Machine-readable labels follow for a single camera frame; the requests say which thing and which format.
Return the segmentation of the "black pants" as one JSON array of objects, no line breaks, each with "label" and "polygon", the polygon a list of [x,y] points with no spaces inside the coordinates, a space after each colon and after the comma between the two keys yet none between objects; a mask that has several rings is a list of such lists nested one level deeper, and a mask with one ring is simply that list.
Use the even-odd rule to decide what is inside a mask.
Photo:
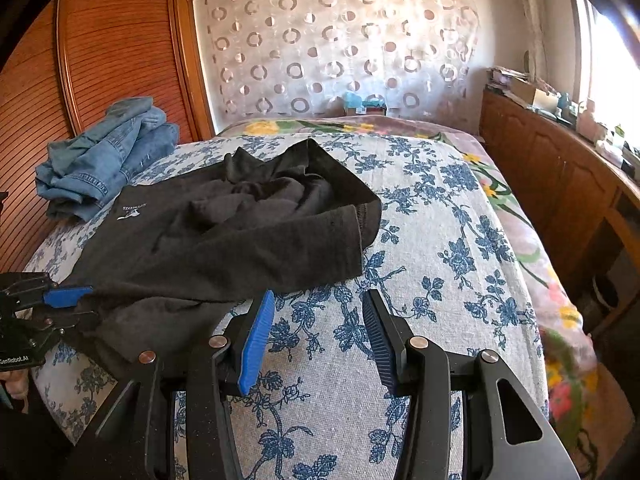
[{"label": "black pants", "polygon": [[239,302],[356,278],[382,206],[306,139],[263,162],[244,150],[152,185],[124,188],[72,273],[96,326],[81,350],[114,377],[146,350],[171,356]]}]

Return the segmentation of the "blue floral bed cover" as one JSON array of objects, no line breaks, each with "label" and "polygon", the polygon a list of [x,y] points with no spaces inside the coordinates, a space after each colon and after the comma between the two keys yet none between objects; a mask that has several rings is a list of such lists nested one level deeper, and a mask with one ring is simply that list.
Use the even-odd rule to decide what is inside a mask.
[{"label": "blue floral bed cover", "polygon": [[247,479],[389,479],[406,429],[405,399],[381,385],[361,296],[387,307],[443,349],[491,349],[541,408],[544,352],[520,266],[478,251],[454,213],[496,218],[463,157],[433,140],[319,133],[317,143],[382,200],[359,278],[276,300],[262,371],[231,403]]}]

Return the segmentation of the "folded blue jeans bottom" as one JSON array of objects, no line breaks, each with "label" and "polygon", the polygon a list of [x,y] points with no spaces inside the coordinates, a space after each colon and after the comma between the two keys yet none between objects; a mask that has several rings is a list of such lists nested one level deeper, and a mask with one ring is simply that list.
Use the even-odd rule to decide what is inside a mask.
[{"label": "folded blue jeans bottom", "polygon": [[36,168],[37,194],[49,202],[47,215],[56,220],[91,220],[124,186],[159,159],[171,154],[179,140],[172,122],[151,127],[139,119],[118,126],[75,158],[62,171],[51,159]]}]

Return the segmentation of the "folded blue jeans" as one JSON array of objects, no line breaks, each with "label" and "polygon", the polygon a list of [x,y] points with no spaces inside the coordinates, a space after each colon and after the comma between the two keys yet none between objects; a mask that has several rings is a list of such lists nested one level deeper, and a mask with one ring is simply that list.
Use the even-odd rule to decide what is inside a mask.
[{"label": "folded blue jeans", "polygon": [[62,177],[72,162],[94,148],[111,133],[140,131],[142,127],[154,129],[166,122],[166,114],[153,105],[150,96],[135,96],[112,104],[104,117],[73,139],[52,142],[48,145],[48,159],[44,163],[54,174]]},{"label": "folded blue jeans", "polygon": [[37,194],[49,202],[47,215],[56,220],[91,220],[124,186],[159,159],[171,154],[179,140],[172,122],[151,127],[139,119],[118,126],[75,158],[62,171],[51,159],[36,168]]}]

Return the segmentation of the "folded blue jeans top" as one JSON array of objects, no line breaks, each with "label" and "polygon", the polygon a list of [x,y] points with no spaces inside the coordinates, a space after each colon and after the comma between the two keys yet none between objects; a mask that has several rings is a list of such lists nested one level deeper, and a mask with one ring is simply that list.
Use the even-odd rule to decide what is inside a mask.
[{"label": "folded blue jeans top", "polygon": [[140,131],[142,127],[154,129],[166,122],[166,114],[153,105],[150,96],[135,96],[112,104],[104,117],[73,139],[52,142],[48,145],[48,159],[44,163],[54,174],[62,177],[72,162],[94,148],[111,133]]}]

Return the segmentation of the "colourful flower blanket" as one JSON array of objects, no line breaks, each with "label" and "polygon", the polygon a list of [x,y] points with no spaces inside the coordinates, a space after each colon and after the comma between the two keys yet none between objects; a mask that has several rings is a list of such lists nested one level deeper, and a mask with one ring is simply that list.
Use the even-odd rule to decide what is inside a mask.
[{"label": "colourful flower blanket", "polygon": [[468,174],[487,195],[496,218],[476,223],[457,206],[454,213],[463,231],[470,233],[487,257],[517,263],[524,275],[541,329],[550,390],[551,422],[571,450],[587,441],[586,431],[596,423],[597,358],[584,332],[584,318],[568,298],[553,269],[544,244],[526,217],[506,177],[487,154],[483,140],[467,132],[434,122],[416,122],[383,116],[317,119],[252,120],[229,127],[232,136],[282,136],[303,131],[376,133],[396,139],[431,139],[453,146],[464,157]]}]

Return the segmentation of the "cardboard box with items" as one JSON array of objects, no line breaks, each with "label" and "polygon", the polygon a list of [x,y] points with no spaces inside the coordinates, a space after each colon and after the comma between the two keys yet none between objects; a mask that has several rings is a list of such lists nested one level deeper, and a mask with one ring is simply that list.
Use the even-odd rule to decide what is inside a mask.
[{"label": "cardboard box with items", "polygon": [[385,99],[377,94],[363,98],[357,93],[346,92],[343,96],[343,110],[346,116],[385,116],[387,105]]}]

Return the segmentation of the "long wooden cabinet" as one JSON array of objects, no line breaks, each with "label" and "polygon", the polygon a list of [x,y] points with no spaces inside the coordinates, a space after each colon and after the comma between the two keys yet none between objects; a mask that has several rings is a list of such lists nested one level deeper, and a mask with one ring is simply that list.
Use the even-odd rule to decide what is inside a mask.
[{"label": "long wooden cabinet", "polygon": [[639,264],[639,188],[577,134],[486,89],[480,136],[577,298],[620,254]]}]

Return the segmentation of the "wooden wardrobe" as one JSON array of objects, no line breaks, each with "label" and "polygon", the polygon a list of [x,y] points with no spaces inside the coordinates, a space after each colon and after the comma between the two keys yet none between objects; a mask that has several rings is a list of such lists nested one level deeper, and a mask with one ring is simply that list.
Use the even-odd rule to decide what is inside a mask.
[{"label": "wooden wardrobe", "polygon": [[19,271],[51,232],[35,168],[107,107],[149,96],[183,143],[214,135],[192,0],[44,0],[1,70],[1,267]]}]

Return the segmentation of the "beige box on cabinet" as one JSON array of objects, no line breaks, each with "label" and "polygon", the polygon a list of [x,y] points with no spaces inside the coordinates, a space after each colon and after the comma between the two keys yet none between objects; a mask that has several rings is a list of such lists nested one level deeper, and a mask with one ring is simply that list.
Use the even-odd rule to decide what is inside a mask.
[{"label": "beige box on cabinet", "polygon": [[555,91],[539,89],[528,81],[512,78],[510,91],[527,105],[546,112],[554,114],[558,108],[559,95]]}]

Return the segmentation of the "sheer circle pattern curtain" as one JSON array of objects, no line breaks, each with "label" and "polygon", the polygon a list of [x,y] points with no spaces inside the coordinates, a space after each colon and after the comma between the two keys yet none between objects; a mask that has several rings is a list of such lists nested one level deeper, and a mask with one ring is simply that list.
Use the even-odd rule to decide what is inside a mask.
[{"label": "sheer circle pattern curtain", "polygon": [[386,115],[472,129],[495,57],[494,0],[192,0],[217,129],[243,119]]}]

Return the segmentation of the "window with wooden frame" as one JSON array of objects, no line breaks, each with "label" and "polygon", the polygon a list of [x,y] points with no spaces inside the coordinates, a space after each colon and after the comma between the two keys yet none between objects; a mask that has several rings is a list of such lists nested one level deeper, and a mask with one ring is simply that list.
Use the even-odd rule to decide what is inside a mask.
[{"label": "window with wooden frame", "polygon": [[589,0],[572,0],[579,46],[578,102],[591,100],[594,118],[639,145],[639,67],[614,24]]}]

